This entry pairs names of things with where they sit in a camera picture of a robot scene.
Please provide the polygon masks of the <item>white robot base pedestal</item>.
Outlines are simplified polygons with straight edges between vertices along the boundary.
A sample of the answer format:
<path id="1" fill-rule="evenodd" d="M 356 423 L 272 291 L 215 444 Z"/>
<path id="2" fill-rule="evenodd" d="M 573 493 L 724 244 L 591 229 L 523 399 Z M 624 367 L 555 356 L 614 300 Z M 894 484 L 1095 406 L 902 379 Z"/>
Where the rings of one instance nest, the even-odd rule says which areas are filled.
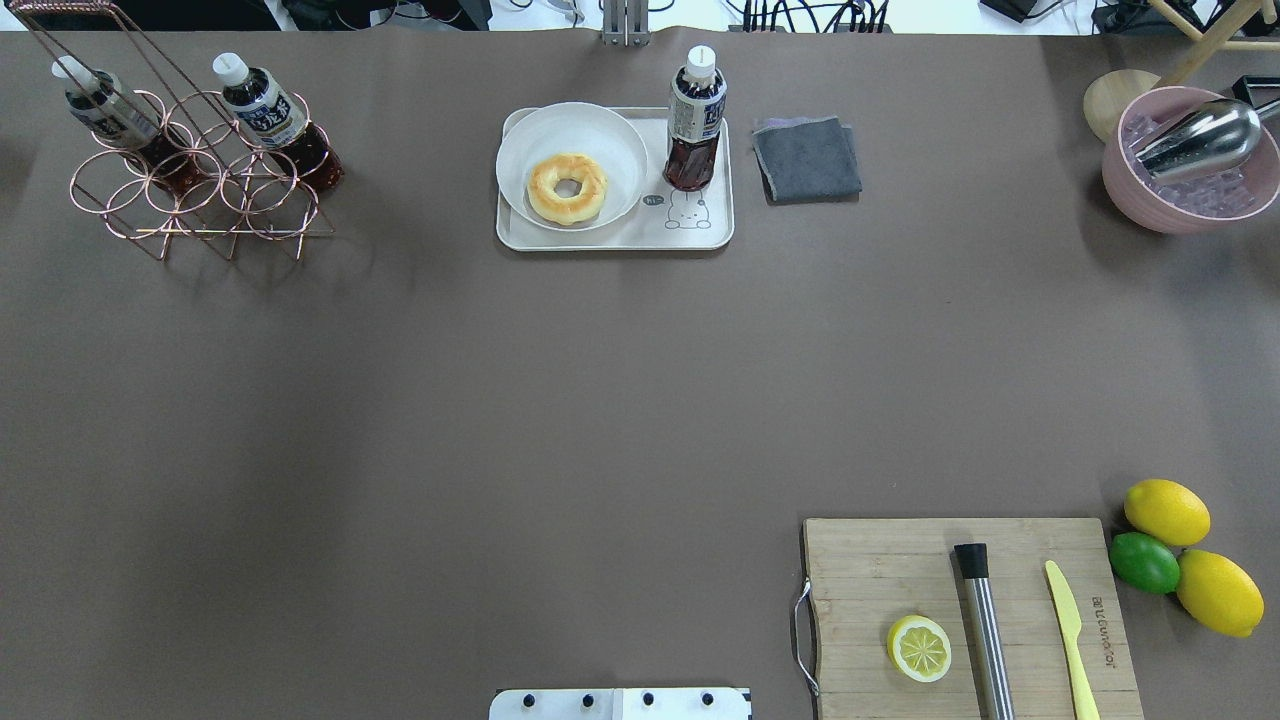
<path id="1" fill-rule="evenodd" d="M 736 687 L 507 689 L 489 719 L 753 719 L 751 693 Z"/>

